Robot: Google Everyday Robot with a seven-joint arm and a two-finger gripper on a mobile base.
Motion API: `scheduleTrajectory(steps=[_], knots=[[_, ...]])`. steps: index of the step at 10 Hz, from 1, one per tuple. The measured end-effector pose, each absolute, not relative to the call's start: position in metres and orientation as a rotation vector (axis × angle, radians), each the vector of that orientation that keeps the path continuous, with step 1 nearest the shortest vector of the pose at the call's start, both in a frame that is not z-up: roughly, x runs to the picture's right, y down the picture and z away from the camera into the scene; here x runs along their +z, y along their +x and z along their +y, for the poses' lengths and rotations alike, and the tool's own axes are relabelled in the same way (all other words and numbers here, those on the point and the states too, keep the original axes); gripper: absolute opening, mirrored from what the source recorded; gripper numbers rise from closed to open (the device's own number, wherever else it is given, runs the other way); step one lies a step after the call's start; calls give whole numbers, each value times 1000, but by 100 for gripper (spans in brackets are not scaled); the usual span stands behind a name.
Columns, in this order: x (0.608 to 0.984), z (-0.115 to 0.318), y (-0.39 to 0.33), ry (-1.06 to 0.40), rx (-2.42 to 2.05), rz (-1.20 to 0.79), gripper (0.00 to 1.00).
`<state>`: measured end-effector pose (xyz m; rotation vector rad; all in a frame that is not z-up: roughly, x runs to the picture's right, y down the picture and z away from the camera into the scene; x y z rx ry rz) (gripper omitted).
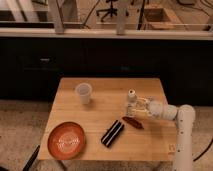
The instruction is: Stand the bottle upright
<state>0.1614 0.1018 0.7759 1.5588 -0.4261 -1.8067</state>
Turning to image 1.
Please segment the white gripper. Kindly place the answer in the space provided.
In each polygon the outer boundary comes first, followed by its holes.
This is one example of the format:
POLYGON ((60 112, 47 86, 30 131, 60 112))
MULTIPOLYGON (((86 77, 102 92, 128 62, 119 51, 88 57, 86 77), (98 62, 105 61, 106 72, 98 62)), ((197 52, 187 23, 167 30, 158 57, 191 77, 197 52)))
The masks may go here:
POLYGON ((148 104, 149 112, 146 109, 129 109, 126 114, 128 117, 147 117, 150 113, 152 117, 159 118, 163 113, 163 103, 153 101, 153 98, 138 97, 137 102, 143 105, 148 104))

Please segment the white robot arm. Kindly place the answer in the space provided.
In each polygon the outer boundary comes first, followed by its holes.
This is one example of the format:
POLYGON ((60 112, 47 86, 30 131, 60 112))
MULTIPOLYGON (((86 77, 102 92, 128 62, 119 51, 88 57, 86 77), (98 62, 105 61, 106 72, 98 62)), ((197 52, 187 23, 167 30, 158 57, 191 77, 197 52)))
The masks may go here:
POLYGON ((123 119, 136 129, 142 129, 142 123, 136 119, 136 112, 143 116, 176 122, 177 140, 173 159, 173 171, 193 171, 192 129, 196 112, 190 105, 176 107, 161 101, 140 98, 128 100, 126 115, 123 119))

